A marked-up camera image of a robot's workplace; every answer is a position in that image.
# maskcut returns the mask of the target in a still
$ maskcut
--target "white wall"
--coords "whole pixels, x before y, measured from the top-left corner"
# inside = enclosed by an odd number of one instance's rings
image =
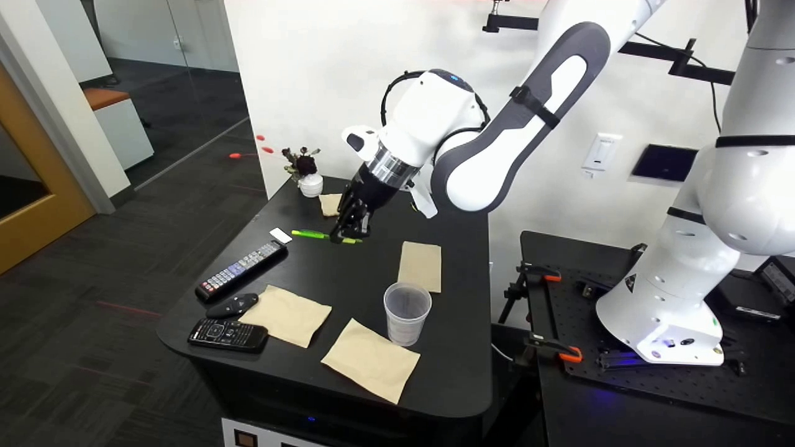
[[[63,136],[72,140],[106,197],[130,186],[121,164],[89,109],[50,25],[29,0],[0,0],[0,37],[27,74],[41,102],[63,119]]]
[[[377,128],[379,94],[403,70],[445,67],[465,77],[490,104],[505,104],[533,59],[533,33],[487,34],[490,0],[223,0],[255,134],[272,149],[321,146],[318,166],[351,177],[357,160],[338,134]],[[537,15],[542,0],[515,0],[511,12]],[[644,28],[670,44],[699,41],[708,66],[735,67],[746,42],[743,5],[728,0],[668,0]],[[515,282],[520,234],[543,232],[609,247],[650,241],[676,185],[628,179],[648,142],[711,146],[711,89],[668,77],[670,66],[619,54],[561,128],[523,164],[492,224],[492,296]],[[592,179],[581,161],[595,131],[624,142],[607,175]],[[284,160],[261,154],[269,195],[285,175]]]
[[[236,70],[222,0],[94,0],[109,57]]]
[[[36,5],[79,83],[111,74],[79,0],[36,0]]]

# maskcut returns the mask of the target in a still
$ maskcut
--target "floor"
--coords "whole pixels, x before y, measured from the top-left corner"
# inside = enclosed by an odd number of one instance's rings
[[[186,70],[135,59],[109,59],[117,84],[136,108],[153,156],[127,172],[140,186],[214,140],[249,119],[243,84],[236,72]]]
[[[159,102],[174,114],[186,104],[177,94]],[[200,124],[203,142],[163,131],[179,164],[152,169],[117,215],[94,216],[0,275],[0,444],[222,444],[222,411],[153,328],[265,203],[249,121],[236,104],[225,111]],[[194,128],[194,116],[174,119],[174,130]]]

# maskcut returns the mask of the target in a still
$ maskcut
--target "black device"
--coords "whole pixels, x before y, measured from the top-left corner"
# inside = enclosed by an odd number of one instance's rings
[[[696,149],[685,146],[648,145],[631,175],[666,181],[685,181],[696,161],[696,154]]]
[[[261,326],[246,326],[239,320],[198,320],[188,335],[191,346],[258,352],[265,349],[269,330]]]
[[[222,303],[207,309],[207,319],[214,319],[214,320],[239,319],[255,303],[258,303],[255,293],[230,296],[230,298],[223,298]]]
[[[200,282],[195,285],[195,296],[198,296],[198,300],[210,303],[210,300],[230,293],[241,283],[246,283],[251,275],[258,275],[258,274],[272,269],[285,255],[289,255],[289,249],[284,244],[269,241],[261,249],[241,255],[230,265],[222,269],[210,278]]]

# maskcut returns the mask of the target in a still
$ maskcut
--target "wall outlet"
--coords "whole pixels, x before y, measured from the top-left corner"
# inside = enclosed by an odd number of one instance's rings
[[[592,175],[607,172],[622,140],[624,140],[622,134],[598,131],[595,142],[592,145],[592,152],[581,161],[581,169],[587,169]]]

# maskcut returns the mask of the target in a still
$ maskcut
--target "white robot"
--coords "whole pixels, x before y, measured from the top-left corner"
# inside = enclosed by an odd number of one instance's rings
[[[433,216],[435,206],[413,190],[430,160],[436,206],[496,210],[523,160],[660,5],[548,0],[540,18],[540,57],[487,128],[459,77],[440,70],[418,77],[388,128],[348,134],[364,164],[342,195],[330,237],[368,237],[372,212],[400,190]],[[699,154],[655,241],[595,303],[600,326],[645,364],[721,365],[723,328],[704,298],[740,253],[795,252],[793,192],[795,0],[764,0],[715,149]]]

